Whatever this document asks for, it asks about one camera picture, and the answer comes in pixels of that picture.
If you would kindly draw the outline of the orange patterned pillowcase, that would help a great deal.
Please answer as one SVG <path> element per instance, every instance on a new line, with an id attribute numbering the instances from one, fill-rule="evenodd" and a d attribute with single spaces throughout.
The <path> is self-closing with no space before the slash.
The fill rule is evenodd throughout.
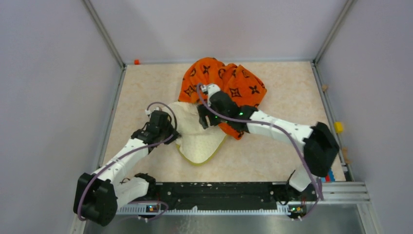
<path id="1" fill-rule="evenodd" d="M 196 61 L 183 76 L 179 102 L 201 104 L 196 93 L 198 83 L 214 83 L 238 105 L 258 107 L 267 93 L 264 83 L 242 65 L 206 57 Z"/>

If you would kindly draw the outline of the white pillow yellow edge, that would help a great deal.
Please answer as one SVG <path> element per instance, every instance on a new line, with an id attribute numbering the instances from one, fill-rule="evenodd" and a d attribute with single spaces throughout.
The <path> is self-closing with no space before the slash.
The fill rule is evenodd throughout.
<path id="1" fill-rule="evenodd" d="M 173 102 L 166 109 L 177 120 L 177 132 L 181 135 L 175 143 L 179 153 L 189 162 L 202 165 L 211 159 L 224 143 L 227 136 L 220 127 L 204 129 L 199 123 L 199 113 L 195 104 Z"/>

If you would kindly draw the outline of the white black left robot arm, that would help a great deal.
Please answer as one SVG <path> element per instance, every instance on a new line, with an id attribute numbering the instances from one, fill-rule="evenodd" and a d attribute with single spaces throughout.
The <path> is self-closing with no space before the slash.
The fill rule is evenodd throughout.
<path id="1" fill-rule="evenodd" d="M 153 149 L 180 137 L 172 110 L 146 111 L 149 121 L 132 133 L 125 146 L 105 165 L 91 174 L 83 173 L 76 186 L 73 211 L 81 221 L 107 226 L 117 209 L 137 198 L 151 201 L 156 196 L 154 177 L 138 173 L 124 182 L 129 171 Z"/>

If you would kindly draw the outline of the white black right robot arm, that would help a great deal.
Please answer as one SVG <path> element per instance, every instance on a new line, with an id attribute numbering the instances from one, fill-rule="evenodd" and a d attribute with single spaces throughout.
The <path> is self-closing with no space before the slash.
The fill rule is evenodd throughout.
<path id="1" fill-rule="evenodd" d="M 200 122 L 204 128 L 220 125 L 229 127 L 237 137 L 253 134 L 291 143 L 297 152 L 301 165 L 292 173 L 286 186 L 286 196 L 298 201 L 305 195 L 305 189 L 313 185 L 317 194 L 321 186 L 317 179 L 327 177 L 340 147 L 323 122 L 313 126 L 296 124 L 273 117 L 254 106 L 237 105 L 227 93 L 197 91 L 201 103 Z"/>

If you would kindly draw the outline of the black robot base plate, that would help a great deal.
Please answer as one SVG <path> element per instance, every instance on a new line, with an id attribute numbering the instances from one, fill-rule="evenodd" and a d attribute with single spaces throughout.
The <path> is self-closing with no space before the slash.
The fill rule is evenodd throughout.
<path id="1" fill-rule="evenodd" d="M 151 185 L 136 201 L 162 201 L 169 210 L 274 210 L 280 205 L 299 205 L 316 200 L 315 189 L 298 192 L 285 183 L 273 182 L 164 182 Z"/>

